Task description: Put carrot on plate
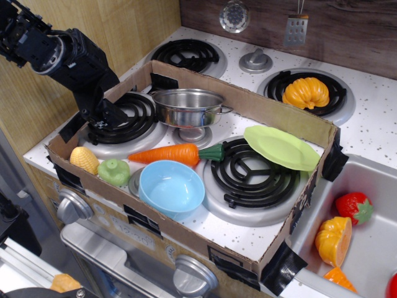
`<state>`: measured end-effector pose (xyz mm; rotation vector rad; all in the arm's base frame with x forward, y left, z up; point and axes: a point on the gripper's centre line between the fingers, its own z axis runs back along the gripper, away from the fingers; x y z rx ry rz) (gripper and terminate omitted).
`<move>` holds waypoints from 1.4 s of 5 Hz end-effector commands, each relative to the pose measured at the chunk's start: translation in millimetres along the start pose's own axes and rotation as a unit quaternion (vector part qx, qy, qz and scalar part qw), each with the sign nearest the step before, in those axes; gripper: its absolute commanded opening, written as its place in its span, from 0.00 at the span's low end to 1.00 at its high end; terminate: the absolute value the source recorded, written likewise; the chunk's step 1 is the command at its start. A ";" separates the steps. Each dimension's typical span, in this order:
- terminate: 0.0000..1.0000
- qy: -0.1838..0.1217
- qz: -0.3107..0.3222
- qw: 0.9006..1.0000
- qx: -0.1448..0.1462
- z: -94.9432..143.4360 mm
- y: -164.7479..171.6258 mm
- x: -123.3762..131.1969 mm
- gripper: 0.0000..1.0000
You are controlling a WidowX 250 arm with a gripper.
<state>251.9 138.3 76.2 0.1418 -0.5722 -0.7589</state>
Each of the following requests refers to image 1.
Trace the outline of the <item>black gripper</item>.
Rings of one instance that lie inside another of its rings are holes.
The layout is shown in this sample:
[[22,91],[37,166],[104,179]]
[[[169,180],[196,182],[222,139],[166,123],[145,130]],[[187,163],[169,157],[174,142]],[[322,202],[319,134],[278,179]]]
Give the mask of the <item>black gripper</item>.
[[58,32],[58,37],[65,52],[49,77],[73,93],[82,118],[100,129],[128,122],[126,113],[104,97],[119,83],[106,54],[78,29]]

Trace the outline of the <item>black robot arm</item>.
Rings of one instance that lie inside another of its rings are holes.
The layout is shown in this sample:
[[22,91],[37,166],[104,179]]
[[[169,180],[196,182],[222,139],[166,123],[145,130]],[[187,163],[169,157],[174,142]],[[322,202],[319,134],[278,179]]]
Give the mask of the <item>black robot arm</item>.
[[19,1],[1,1],[1,55],[18,67],[49,76],[73,93],[81,117],[102,127],[128,120],[105,98],[119,83],[106,54],[78,29],[54,30]]

